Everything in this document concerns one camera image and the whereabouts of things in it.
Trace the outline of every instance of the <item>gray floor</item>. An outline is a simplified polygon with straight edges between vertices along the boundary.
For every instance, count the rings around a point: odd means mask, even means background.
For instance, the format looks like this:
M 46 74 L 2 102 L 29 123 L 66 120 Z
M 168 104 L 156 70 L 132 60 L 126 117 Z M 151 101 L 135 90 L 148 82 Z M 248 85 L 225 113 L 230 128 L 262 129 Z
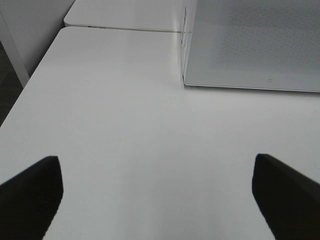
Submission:
M 6 119 L 22 90 L 23 88 L 16 72 L 0 43 L 0 126 Z

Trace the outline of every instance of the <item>office desk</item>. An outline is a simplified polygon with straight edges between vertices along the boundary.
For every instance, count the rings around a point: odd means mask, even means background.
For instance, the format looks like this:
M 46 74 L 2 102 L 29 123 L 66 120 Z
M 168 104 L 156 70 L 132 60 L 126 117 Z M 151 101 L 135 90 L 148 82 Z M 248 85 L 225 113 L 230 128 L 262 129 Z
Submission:
M 56 37 L 0 127 L 1 183 L 60 159 L 45 240 L 272 240 L 251 192 L 256 154 L 320 182 L 319 95 L 184 88 L 177 37 Z
M 76 0 L 66 26 L 178 32 L 184 0 Z

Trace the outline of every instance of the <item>desk surface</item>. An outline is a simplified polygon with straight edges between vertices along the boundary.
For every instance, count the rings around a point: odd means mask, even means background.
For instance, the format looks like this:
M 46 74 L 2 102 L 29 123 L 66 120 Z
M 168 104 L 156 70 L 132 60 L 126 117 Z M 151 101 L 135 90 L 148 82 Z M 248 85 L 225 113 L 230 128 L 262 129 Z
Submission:
M 56 37 L 0 127 L 0 183 L 60 159 L 64 195 L 44 239 L 272 240 L 251 192 L 256 154 L 320 182 L 319 95 L 184 88 L 177 38 Z
M 75 0 L 66 26 L 178 32 L 184 0 Z

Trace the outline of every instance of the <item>black object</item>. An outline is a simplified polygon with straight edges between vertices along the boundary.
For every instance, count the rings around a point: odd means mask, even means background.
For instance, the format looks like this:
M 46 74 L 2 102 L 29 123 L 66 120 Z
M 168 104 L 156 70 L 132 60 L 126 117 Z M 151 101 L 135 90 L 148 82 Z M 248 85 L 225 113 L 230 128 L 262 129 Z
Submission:
M 56 156 L 38 161 L 0 185 L 0 239 L 43 239 L 63 191 Z
M 277 240 L 320 240 L 320 185 L 276 158 L 259 154 L 253 196 Z

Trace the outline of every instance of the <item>white table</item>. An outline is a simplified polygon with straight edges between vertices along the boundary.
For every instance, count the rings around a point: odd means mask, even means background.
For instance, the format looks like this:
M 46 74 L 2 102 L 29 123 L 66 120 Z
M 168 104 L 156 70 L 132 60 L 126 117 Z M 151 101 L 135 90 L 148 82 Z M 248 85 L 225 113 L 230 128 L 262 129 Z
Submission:
M 184 88 L 177 37 L 58 34 L 0 127 L 0 183 L 59 156 L 45 240 L 272 240 L 251 192 L 256 154 L 320 181 L 319 95 Z
M 186 0 L 75 0 L 66 26 L 178 32 Z

